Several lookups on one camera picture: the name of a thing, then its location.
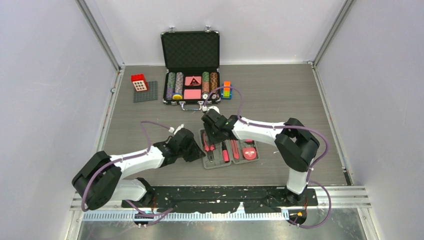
poker chip case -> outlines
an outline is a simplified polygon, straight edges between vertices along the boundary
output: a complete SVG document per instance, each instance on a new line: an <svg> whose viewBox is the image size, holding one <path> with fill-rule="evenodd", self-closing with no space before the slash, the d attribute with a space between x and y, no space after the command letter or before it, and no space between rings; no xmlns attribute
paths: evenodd
<svg viewBox="0 0 424 240"><path fill-rule="evenodd" d="M205 101L205 89L214 86L221 86L220 82L220 33L219 31L168 31L160 35L162 41L163 57L166 66L165 85L163 88L162 101L166 105L196 104L201 105ZM202 77L207 72L214 82L203 85L186 85L186 77ZM198 93L199 98L193 96L184 98L187 93ZM221 102L221 91L218 90L214 96L207 101L208 104L218 104Z"/></svg>

tool kit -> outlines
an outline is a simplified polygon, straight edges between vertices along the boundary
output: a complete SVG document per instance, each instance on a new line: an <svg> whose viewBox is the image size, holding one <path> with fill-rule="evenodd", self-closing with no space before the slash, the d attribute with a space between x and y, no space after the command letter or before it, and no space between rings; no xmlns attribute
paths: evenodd
<svg viewBox="0 0 424 240"><path fill-rule="evenodd" d="M206 152L203 157L205 169L214 169L234 164L258 161L259 153L253 140L225 140L218 144L210 144L204 129L200 130L201 148Z"/></svg>
<svg viewBox="0 0 424 240"><path fill-rule="evenodd" d="M220 86L220 33L209 26L205 31L175 31L161 34L166 76L163 103L181 105L183 110L201 110L211 90ZM221 91L208 104L218 104ZM185 109L184 105L199 105Z"/></svg>

wood grain surface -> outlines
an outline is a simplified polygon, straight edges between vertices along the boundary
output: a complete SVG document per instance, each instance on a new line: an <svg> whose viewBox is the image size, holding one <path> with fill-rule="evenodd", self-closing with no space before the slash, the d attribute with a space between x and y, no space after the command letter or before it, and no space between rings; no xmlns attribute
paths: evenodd
<svg viewBox="0 0 424 240"><path fill-rule="evenodd" d="M131 75L144 74L147 81L158 82L156 101L133 103L134 87ZM125 154L147 147L146 137L140 129L142 120L157 121L177 127L184 124L195 134L199 143L202 128L201 112L184 112L180 106L162 103L165 84L164 66L127 66L118 93L104 150L109 155ZM231 81L244 96L241 115L263 122L285 122L290 117L299 119L305 126L327 136L330 150L316 165L311 179L324 185L345 185L341 161L327 121L312 69L307 64L275 65L222 65L221 82ZM234 91L231 100L217 105L221 114L236 114L240 97ZM169 132L159 126L146 124L152 143L165 141ZM324 151L324 142L318 154ZM149 169L131 177L145 178L153 186L164 185L285 185L289 168L277 148L258 144L261 159L227 167L204 169L201 160L176 163L159 169Z"/></svg>

red toy house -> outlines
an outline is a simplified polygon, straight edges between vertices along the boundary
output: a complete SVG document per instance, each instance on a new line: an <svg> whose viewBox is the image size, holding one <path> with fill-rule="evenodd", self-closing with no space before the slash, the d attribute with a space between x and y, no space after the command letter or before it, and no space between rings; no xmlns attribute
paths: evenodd
<svg viewBox="0 0 424 240"><path fill-rule="evenodd" d="M137 92L149 90L144 74L132 75L131 82Z"/></svg>

white wall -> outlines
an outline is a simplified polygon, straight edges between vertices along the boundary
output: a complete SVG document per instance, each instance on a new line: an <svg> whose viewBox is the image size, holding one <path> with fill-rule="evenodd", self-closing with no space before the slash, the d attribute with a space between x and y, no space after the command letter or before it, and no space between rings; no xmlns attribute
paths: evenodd
<svg viewBox="0 0 424 240"><path fill-rule="evenodd" d="M344 0L95 0L126 65L165 65L160 33L221 32L221 63L313 60Z"/></svg>
<svg viewBox="0 0 424 240"><path fill-rule="evenodd" d="M2 0L0 29L0 238L58 240L115 71L74 0Z"/></svg>
<svg viewBox="0 0 424 240"><path fill-rule="evenodd" d="M358 0L318 66L384 239L423 239L424 2Z"/></svg>

